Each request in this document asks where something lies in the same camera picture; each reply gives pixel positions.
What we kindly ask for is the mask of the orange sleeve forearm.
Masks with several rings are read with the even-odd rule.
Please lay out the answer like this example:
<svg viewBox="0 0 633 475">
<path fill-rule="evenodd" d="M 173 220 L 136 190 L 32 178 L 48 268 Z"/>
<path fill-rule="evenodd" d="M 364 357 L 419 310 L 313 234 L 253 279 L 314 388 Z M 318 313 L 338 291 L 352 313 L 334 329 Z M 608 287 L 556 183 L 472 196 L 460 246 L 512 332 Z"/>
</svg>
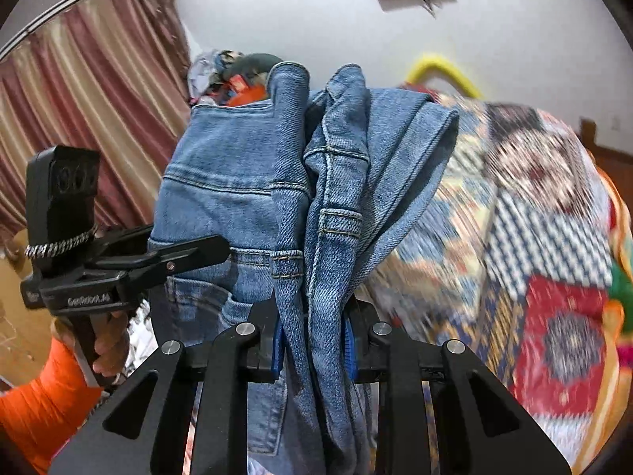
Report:
<svg viewBox="0 0 633 475">
<path fill-rule="evenodd" d="M 51 340 L 40 375 L 1 396 L 1 472 L 47 473 L 101 395 L 87 385 L 71 348 Z"/>
</svg>

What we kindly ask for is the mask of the person left hand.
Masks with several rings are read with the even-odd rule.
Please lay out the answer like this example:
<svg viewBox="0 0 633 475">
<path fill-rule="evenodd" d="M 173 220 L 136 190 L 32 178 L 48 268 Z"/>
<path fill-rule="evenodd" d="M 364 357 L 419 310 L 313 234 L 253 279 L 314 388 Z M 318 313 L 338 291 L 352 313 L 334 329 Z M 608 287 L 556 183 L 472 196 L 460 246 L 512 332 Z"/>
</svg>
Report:
<svg viewBox="0 0 633 475">
<path fill-rule="evenodd" d="M 106 319 L 104 328 L 95 336 L 95 352 L 98 358 L 92 363 L 92 368 L 96 373 L 111 378 L 118 375 L 125 366 L 130 348 L 128 323 L 127 313 L 114 312 Z M 50 334 L 71 351 L 75 350 L 76 338 L 73 330 L 60 319 L 54 319 L 51 323 Z"/>
</svg>

